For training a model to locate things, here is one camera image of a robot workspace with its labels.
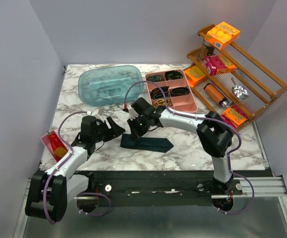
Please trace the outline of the dark green tie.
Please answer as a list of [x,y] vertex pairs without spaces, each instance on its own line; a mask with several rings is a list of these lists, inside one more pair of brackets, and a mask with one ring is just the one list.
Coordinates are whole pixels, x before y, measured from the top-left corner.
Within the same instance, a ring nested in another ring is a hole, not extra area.
[[125,149],[166,153],[171,150],[174,145],[167,138],[140,137],[132,139],[130,134],[123,134],[120,147]]

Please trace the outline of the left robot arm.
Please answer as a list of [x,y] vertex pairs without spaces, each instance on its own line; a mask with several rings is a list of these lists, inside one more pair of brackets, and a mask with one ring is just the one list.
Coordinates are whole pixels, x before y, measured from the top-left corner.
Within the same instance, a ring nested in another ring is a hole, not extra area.
[[95,184],[88,177],[76,174],[77,169],[95,152],[98,142],[108,142],[125,132],[111,117],[102,121],[95,116],[85,116],[81,129],[71,148],[62,159],[46,171],[38,170],[31,178],[25,214],[48,220],[60,221],[68,202],[80,193],[89,196]]

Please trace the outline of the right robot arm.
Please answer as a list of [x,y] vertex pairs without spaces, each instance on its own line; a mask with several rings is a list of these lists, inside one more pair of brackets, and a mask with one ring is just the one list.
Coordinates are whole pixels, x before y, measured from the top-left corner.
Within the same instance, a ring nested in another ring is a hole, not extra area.
[[144,98],[135,100],[130,107],[124,105],[123,111],[129,114],[127,123],[132,140],[145,135],[151,127],[171,127],[196,134],[203,150],[213,162],[213,188],[218,194],[231,189],[233,175],[228,149],[232,143],[233,132],[219,115],[213,111],[208,114],[191,114],[173,110],[168,106],[154,107]]

